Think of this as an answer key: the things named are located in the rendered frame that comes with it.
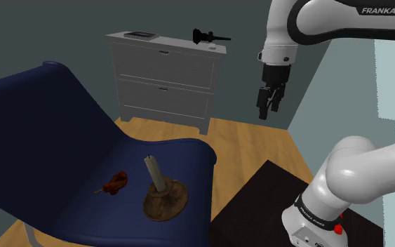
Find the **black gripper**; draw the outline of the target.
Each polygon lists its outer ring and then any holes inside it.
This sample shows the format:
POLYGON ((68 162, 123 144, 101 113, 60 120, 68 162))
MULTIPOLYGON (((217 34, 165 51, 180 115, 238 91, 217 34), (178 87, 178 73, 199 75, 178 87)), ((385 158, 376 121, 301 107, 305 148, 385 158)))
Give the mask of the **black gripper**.
POLYGON ((285 87, 290 76, 290 69, 291 65, 263 64, 262 81, 265 82, 265 86, 260 87, 256 103, 256 107, 259 108, 259 119, 267 119, 270 88, 276 88, 272 97, 271 111, 278 112, 280 102, 285 95, 285 87))

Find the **dark robot stand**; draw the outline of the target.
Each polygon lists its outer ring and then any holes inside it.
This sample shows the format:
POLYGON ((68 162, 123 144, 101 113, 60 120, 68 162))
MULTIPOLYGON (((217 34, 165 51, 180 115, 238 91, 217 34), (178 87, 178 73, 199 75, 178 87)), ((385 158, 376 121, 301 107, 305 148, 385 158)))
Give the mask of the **dark robot stand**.
POLYGON ((385 247, 383 228, 355 213, 331 195, 321 199, 310 185, 266 161, 210 224, 210 247, 294 247, 283 226, 282 212, 298 195, 321 220, 341 220, 348 247, 385 247))

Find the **grey chest of drawers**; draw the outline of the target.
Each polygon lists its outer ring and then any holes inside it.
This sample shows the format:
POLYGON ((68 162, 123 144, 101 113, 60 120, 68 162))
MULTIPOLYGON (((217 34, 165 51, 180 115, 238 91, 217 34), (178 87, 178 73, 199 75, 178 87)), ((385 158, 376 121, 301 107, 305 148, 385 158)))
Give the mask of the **grey chest of drawers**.
POLYGON ((120 118, 208 132, 225 46, 149 32, 108 34, 120 118))

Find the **candle in brown holder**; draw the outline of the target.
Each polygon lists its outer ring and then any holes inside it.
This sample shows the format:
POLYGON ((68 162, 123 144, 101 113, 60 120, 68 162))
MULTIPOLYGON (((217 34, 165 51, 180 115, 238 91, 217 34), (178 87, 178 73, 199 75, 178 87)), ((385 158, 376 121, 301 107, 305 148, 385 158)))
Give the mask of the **candle in brown holder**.
POLYGON ((179 180, 164 177, 158 162, 152 155, 144 158, 147 170, 152 178, 142 203, 147 218, 155 222, 171 220, 185 208, 189 198, 187 186, 179 180))

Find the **reddish brown lumpy object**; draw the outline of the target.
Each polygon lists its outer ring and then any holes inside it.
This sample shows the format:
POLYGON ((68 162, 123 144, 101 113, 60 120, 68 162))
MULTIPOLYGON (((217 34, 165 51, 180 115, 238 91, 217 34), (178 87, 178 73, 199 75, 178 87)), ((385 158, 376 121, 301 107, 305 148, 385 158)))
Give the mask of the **reddish brown lumpy object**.
POLYGON ((111 180, 104 184, 102 188, 95 192, 105 192, 109 193, 110 195, 115 195, 119 192, 119 190, 125 187, 128 183, 128 176, 127 173, 124 171, 119 171, 118 173, 114 174, 111 180))

